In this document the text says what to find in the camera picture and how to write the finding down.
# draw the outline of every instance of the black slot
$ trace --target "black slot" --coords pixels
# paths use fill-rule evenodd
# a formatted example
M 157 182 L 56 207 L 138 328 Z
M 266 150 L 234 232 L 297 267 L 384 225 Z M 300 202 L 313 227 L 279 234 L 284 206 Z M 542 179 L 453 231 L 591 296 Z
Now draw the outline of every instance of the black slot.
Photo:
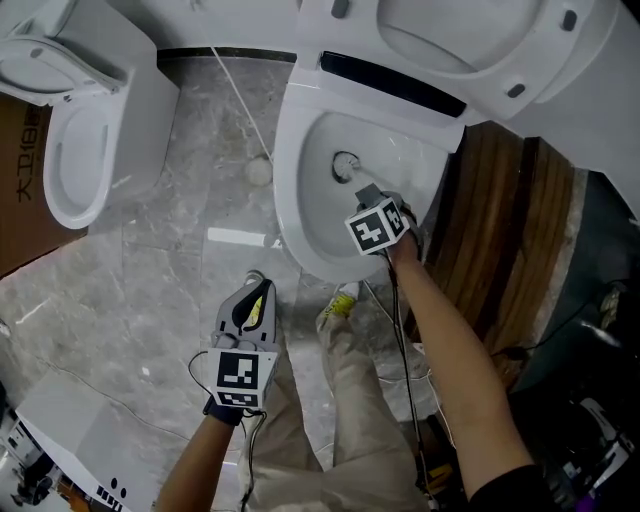
M 449 117 L 460 117 L 467 108 L 466 103 L 440 89 L 355 57 L 324 52 L 320 57 L 320 67 L 327 73 L 391 94 L 396 98 L 410 101 Z

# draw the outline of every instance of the black glove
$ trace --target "black glove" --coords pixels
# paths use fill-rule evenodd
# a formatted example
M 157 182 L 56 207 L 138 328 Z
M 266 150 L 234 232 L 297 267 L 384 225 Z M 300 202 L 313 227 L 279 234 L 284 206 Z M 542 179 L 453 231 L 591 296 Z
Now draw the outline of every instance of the black glove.
M 222 423 L 226 423 L 232 427 L 237 427 L 242 421 L 243 411 L 244 409 L 238 409 L 236 407 L 224 407 L 223 405 L 218 405 L 213 399 L 213 395 L 211 395 L 202 410 L 202 414 L 213 416 Z

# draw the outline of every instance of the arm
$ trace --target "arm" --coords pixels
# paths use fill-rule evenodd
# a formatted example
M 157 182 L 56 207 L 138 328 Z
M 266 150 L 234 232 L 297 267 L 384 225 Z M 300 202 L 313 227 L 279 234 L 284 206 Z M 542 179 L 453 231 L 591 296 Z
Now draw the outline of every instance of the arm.
M 429 277 L 413 239 L 394 249 L 393 266 L 418 324 L 456 443 L 468 498 L 491 480 L 532 464 L 507 396 L 484 346 Z
M 209 512 L 233 426 L 206 416 L 162 486 L 157 512 Z

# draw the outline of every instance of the wooden board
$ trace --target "wooden board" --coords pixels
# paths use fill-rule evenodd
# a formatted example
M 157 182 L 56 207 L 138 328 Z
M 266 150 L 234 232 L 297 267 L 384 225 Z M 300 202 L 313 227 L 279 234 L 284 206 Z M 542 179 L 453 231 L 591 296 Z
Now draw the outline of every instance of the wooden board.
M 489 352 L 530 346 L 564 240 L 573 168 L 541 139 L 523 143 L 494 123 L 469 128 L 452 162 L 427 268 Z M 411 316 L 407 327 L 419 341 Z M 506 385 L 522 368 L 496 363 Z

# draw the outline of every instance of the toilet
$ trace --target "toilet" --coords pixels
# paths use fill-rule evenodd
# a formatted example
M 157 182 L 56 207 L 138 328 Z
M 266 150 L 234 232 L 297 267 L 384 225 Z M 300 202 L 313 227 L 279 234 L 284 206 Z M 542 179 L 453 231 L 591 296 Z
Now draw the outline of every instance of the toilet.
M 374 182 L 399 192 L 420 223 L 465 126 L 509 126 L 567 88 L 606 40 L 617 3 L 303 2 L 273 178 L 298 263 L 335 283 L 383 268 L 358 254 L 344 226 L 356 190 Z M 363 168 L 342 184 L 331 174 L 340 151 Z
M 0 40 L 0 92 L 53 106 L 43 181 L 63 226 L 157 182 L 179 89 L 156 56 L 103 0 L 49 0 Z
M 276 131 L 273 182 L 282 235 L 307 272 L 334 283 L 360 281 L 384 267 L 381 258 L 359 254 L 344 224 L 356 212 L 355 193 L 369 183 L 399 192 L 422 222 L 449 154 L 474 117 L 464 103 L 425 84 L 413 83 L 409 101 L 335 74 L 358 66 L 363 77 L 390 73 L 384 83 L 403 80 L 380 66 L 325 53 L 317 70 L 294 67 Z M 415 102 L 429 95 L 438 110 Z M 347 183 L 332 173 L 340 152 L 361 164 Z

